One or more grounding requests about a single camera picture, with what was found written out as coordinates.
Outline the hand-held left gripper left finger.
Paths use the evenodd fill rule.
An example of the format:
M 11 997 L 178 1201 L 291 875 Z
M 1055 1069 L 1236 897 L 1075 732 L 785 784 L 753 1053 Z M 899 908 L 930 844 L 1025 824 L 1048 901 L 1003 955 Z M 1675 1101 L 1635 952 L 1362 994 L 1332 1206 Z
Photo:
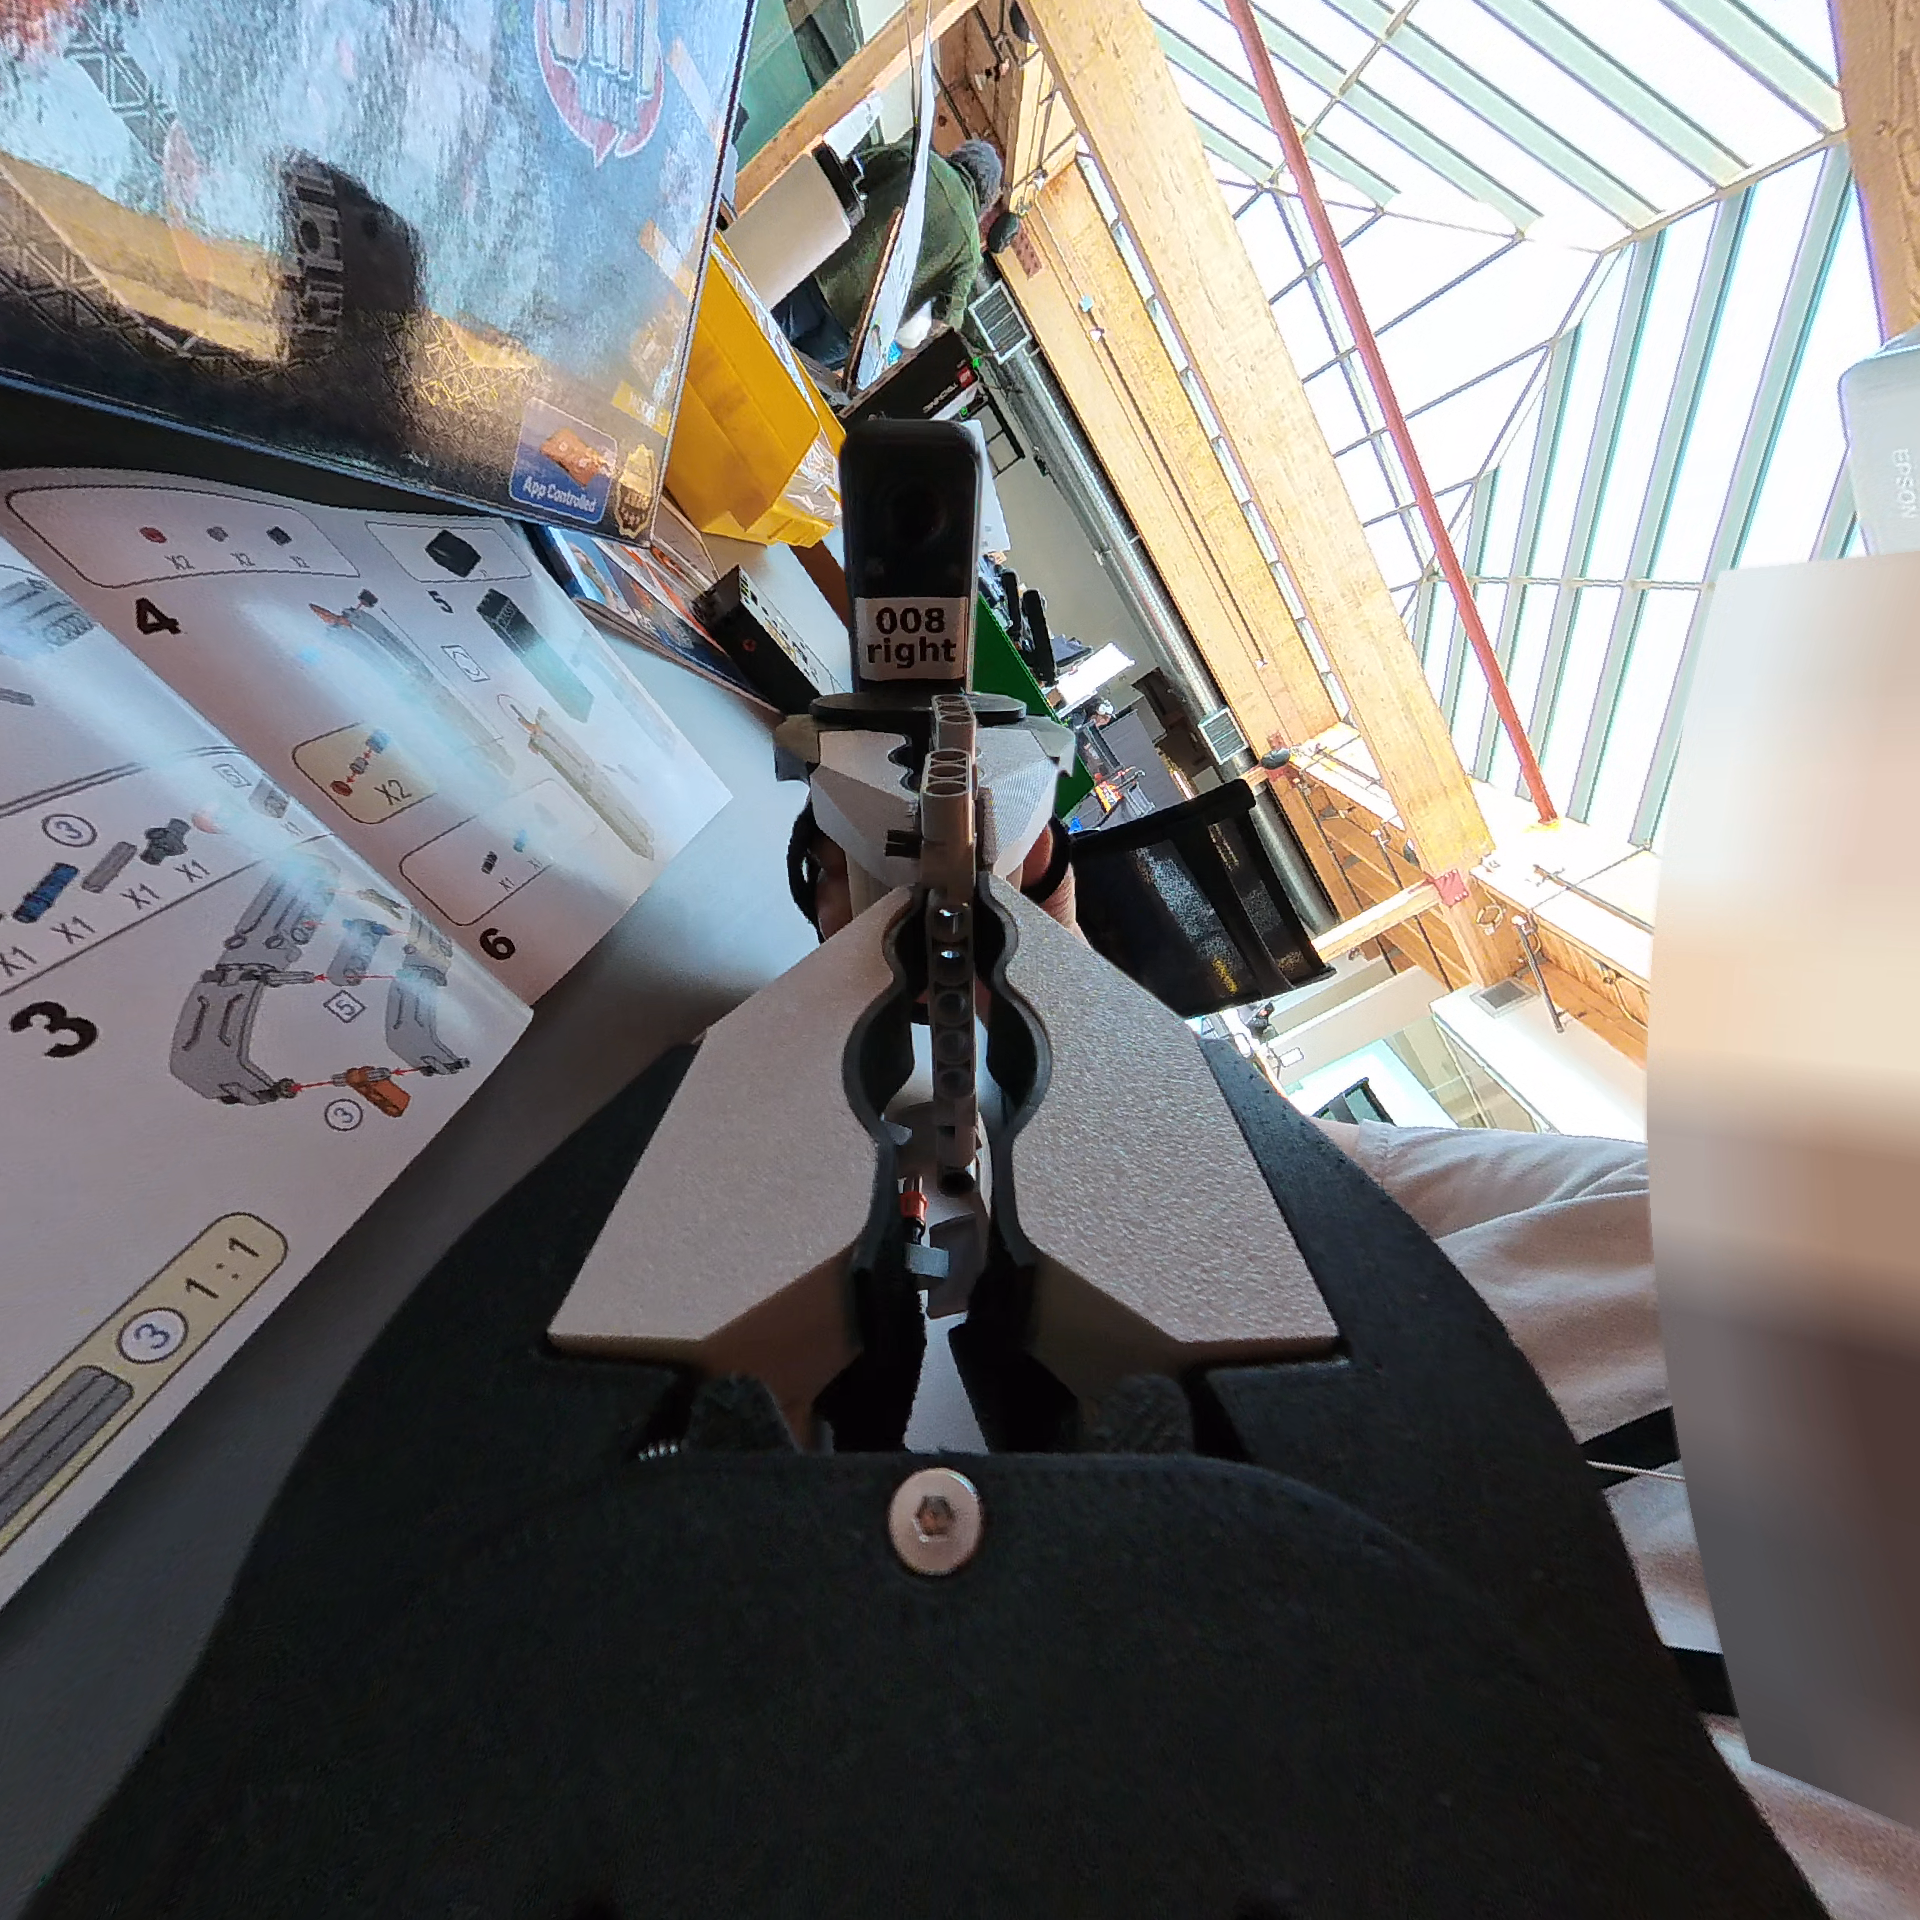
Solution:
M 571 1353 L 764 1381 L 796 1434 L 858 1356 L 848 1251 L 876 1144 L 847 1093 L 855 1022 L 896 979 L 892 891 L 713 1024 L 548 1326 Z

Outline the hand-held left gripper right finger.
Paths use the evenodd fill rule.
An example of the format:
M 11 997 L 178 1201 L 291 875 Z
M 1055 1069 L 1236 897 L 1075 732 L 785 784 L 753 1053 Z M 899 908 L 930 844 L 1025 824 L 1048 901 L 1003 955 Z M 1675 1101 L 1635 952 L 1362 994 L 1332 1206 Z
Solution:
M 1331 1353 L 1337 1323 L 1187 1022 L 1003 880 L 992 899 L 1012 1006 L 1042 1035 L 1011 1173 L 1037 1265 L 1029 1349 L 1083 1402 Z

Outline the grey toy beam arm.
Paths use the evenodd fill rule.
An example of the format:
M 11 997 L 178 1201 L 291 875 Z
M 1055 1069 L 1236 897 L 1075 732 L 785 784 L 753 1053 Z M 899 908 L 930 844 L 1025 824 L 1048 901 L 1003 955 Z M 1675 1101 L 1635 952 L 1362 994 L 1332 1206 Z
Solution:
M 901 1182 L 903 1266 L 939 1322 L 970 1307 L 992 1236 L 992 1153 L 976 1088 L 976 713 L 968 694 L 930 705 L 919 781 L 930 1098 L 908 1118 Z

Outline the person's right forearm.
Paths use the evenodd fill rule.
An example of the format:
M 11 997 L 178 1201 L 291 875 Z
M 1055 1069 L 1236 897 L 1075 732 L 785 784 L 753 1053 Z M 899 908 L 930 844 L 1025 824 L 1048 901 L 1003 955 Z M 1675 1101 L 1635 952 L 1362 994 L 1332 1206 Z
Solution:
M 1322 1121 L 1448 1252 L 1586 1443 L 1672 1406 L 1644 1144 Z

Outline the black carton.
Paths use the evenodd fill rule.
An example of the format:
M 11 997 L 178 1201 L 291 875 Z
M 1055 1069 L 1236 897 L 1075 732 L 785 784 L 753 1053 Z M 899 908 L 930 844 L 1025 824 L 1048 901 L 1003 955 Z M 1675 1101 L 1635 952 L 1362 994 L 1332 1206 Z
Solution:
M 899 360 L 844 413 L 844 427 L 864 420 L 954 420 L 979 408 L 981 381 L 973 352 L 955 330 L 933 332 L 911 357 Z

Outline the green plastic bin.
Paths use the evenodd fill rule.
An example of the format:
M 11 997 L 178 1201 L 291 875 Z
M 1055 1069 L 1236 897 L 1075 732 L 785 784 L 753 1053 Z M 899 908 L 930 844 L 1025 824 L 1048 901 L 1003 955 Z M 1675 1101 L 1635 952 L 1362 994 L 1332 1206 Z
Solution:
M 973 664 L 970 669 L 970 685 L 973 692 L 991 692 L 1018 701 L 1027 713 L 1056 722 L 1059 713 L 1049 706 L 1035 675 L 1020 657 L 1001 616 L 983 587 L 976 589 L 973 616 Z M 1059 777 L 1056 817 L 1065 824 L 1080 802 L 1092 790 L 1092 777 L 1080 758 L 1075 734 L 1060 722 L 1065 732 L 1067 769 Z

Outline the small black box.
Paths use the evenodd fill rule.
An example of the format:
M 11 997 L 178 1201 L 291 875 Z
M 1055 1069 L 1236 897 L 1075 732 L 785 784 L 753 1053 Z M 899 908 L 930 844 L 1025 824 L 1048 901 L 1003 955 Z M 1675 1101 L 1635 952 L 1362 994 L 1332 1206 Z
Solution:
M 698 617 L 732 659 L 737 673 L 779 713 L 807 713 L 816 699 L 847 692 L 776 602 L 733 566 L 692 602 Z

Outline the yellow plastic bin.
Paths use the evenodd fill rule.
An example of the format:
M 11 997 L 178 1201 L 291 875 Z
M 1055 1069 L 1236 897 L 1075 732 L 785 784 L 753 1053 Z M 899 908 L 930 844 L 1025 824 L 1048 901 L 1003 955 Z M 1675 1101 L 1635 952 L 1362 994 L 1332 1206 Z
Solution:
M 754 337 L 753 318 L 743 310 L 748 291 L 760 298 L 728 243 L 713 237 L 666 491 L 700 532 L 753 544 L 816 544 L 840 518 L 821 523 L 770 506 L 770 497 L 757 486 L 757 462 L 746 446 L 753 403 L 746 397 L 741 373 Z

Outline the white paper roll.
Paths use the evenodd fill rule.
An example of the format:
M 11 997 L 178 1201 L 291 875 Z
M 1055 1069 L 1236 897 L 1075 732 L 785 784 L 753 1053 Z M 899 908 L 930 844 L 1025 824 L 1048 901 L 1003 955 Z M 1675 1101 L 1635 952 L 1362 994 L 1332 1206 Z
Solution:
M 819 144 L 733 218 L 728 250 L 772 308 L 847 244 L 863 211 L 858 164 Z

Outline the large wooden ceiling beam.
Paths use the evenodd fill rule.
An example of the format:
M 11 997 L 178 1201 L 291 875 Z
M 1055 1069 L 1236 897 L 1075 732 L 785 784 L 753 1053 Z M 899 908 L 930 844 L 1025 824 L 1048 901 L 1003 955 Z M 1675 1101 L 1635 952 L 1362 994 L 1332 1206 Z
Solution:
M 1466 906 L 1492 836 L 1147 13 L 1037 2 L 1029 19 L 1402 824 L 1443 899 Z

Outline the white instruction booklet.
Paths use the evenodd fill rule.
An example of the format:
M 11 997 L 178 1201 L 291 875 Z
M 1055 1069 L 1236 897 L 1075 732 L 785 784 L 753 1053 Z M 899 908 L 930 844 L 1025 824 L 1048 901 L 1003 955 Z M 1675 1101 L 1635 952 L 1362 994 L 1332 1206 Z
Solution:
M 9 1601 L 730 790 L 503 518 L 2 497 Z

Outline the person's white shirt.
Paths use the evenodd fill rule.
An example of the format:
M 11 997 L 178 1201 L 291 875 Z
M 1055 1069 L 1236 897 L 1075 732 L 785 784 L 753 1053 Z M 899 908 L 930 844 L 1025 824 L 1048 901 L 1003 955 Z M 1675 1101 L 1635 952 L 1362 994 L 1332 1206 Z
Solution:
M 1733 1708 L 1684 1483 L 1632 1477 L 1605 1493 L 1641 1593 L 1701 1699 L 1720 1755 L 1837 1918 L 1919 1916 L 1919 1834 L 1810 1782 L 1756 1762 Z

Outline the large blue toy box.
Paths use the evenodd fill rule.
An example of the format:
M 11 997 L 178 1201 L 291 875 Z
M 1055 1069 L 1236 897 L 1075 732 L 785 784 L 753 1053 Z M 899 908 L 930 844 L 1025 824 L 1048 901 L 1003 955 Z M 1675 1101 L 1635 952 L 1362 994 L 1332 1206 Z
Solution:
M 652 531 L 741 2 L 4 4 L 4 381 Z

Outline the glass skylight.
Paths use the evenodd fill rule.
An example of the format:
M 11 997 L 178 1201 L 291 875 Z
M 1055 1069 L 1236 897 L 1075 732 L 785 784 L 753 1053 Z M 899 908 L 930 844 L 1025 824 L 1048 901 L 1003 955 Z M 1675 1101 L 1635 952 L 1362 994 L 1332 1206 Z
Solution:
M 1658 849 L 1705 582 L 1860 547 L 1828 9 L 1252 13 L 1555 804 Z

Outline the white projector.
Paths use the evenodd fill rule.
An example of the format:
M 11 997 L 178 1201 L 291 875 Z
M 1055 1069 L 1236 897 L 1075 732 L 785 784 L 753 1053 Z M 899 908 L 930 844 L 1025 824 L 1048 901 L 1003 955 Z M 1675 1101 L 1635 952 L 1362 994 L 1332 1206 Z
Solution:
M 1842 373 L 1841 416 L 1865 548 L 1919 552 L 1919 326 Z

